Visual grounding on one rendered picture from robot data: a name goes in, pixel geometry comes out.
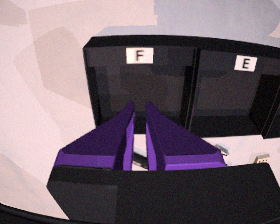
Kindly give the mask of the cream domino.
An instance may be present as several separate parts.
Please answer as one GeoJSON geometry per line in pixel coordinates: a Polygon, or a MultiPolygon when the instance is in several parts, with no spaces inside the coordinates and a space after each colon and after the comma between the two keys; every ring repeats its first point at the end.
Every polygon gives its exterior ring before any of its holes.
{"type": "Polygon", "coordinates": [[[269,159],[270,159],[270,155],[269,154],[261,155],[261,156],[257,156],[253,163],[268,162],[269,159]]]}

